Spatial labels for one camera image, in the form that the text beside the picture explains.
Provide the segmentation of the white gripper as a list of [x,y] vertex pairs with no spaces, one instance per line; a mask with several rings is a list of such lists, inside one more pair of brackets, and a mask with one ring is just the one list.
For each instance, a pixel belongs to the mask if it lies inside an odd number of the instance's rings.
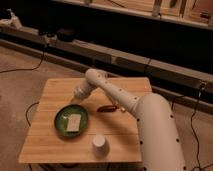
[[76,104],[77,99],[86,99],[90,96],[91,92],[94,90],[94,87],[89,84],[87,81],[83,81],[74,89],[74,97],[70,100],[70,104]]

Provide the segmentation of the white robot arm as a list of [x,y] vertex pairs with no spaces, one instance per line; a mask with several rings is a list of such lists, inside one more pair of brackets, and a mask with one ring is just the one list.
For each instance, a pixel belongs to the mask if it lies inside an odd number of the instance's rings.
[[107,78],[107,72],[88,69],[73,90],[72,103],[80,103],[102,89],[137,121],[140,153],[146,171],[187,171],[175,118],[168,101],[157,93],[137,96]]

